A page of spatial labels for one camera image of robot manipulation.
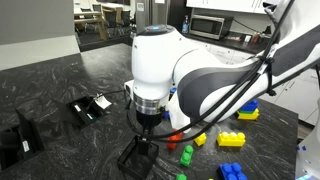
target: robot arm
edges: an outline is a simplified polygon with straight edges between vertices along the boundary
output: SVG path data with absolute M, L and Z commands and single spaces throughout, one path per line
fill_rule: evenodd
M 282 0 L 278 4 L 273 13 L 276 19 L 280 19 L 288 3 L 289 0 Z M 280 29 L 281 40 L 274 54 L 273 88 L 320 62 L 319 6 L 318 0 L 308 3 L 296 0 L 293 3 Z M 259 63 L 259 58 L 253 58 L 241 64 L 225 65 L 170 26 L 147 27 L 134 39 L 132 49 L 132 98 L 137 120 L 147 131 L 152 131 L 161 122 L 172 83 L 177 86 L 179 106 L 185 115 L 199 119 L 217 106 L 205 116 L 205 120 L 212 121 L 226 108 L 223 116 L 218 118 L 223 120 L 266 92 L 267 73 L 256 76 L 250 87 L 247 86 L 249 81 L 242 82 L 252 69 L 258 71 Z M 239 88 L 229 93 L 235 86 Z

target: countertop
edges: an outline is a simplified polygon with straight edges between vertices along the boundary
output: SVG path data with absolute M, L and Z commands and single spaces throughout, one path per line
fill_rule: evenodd
M 121 89 L 132 79 L 130 56 L 131 47 L 119 44 L 0 71 L 0 129 L 7 128 L 3 119 L 18 124 L 14 112 L 18 108 L 34 119 L 45 147 L 36 157 L 1 173 L 0 179 L 130 179 L 116 163 L 134 137 L 126 125 L 123 94 L 106 95 L 113 103 L 107 108 L 109 114 L 82 130 L 68 123 L 75 117 L 66 107 L 86 95 Z M 215 177 L 219 164 L 235 161 L 249 179 L 294 179 L 298 115 L 263 100 L 259 110 L 257 121 L 230 117 L 217 123 L 206 132 L 203 147 L 186 142 L 169 152 L 166 144 L 157 143 L 160 153 L 147 179 L 175 179 L 179 173 L 196 179 L 198 173 L 210 171 Z M 155 129 L 156 134 L 168 131 L 167 120 Z M 222 131 L 243 132 L 247 142 L 240 149 L 217 147 L 215 140 Z M 195 152 L 186 168 L 179 159 L 188 144 Z
M 242 51 L 242 52 L 247 52 L 251 54 L 257 54 L 261 51 L 263 51 L 268 44 L 268 41 L 265 40 L 262 43 L 246 43 L 243 41 L 235 41 L 235 40 L 229 40 L 229 39 L 220 39 L 220 40 L 214 40 L 210 38 L 205 38 L 201 36 L 196 36 L 193 34 L 183 34 L 186 38 L 218 45 L 218 46 L 223 46 L 226 48 Z

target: yellow lego brick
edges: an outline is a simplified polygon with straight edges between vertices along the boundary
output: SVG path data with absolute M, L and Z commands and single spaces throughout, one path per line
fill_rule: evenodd
M 241 120 L 256 120 L 259 117 L 259 109 L 256 109 L 252 114 L 242 114 L 239 111 L 238 113 L 238 119 Z
M 230 134 L 227 132 L 222 132 L 219 134 L 217 142 L 219 146 L 242 147 L 246 142 L 245 138 L 246 136 L 241 132 L 238 134 L 234 132 Z
M 207 140 L 207 136 L 206 133 L 202 133 L 200 136 L 198 136 L 197 138 L 194 139 L 194 142 L 198 145 L 201 146 L 204 143 L 206 143 Z

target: microwave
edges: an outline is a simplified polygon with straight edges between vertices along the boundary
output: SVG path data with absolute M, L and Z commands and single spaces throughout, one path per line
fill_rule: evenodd
M 193 15 L 190 23 L 189 33 L 217 39 L 223 38 L 230 30 L 233 17 L 197 14 Z

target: red lego brick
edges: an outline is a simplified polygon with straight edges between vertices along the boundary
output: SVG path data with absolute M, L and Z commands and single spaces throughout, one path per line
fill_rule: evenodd
M 168 140 L 169 141 L 177 141 L 177 140 L 180 140 L 182 138 L 182 136 L 183 136 L 183 132 L 181 132 L 181 133 L 179 133 L 177 135 L 169 137 Z M 177 145 L 178 145 L 177 143 L 168 143 L 167 144 L 168 148 L 171 149 L 171 150 L 176 149 Z

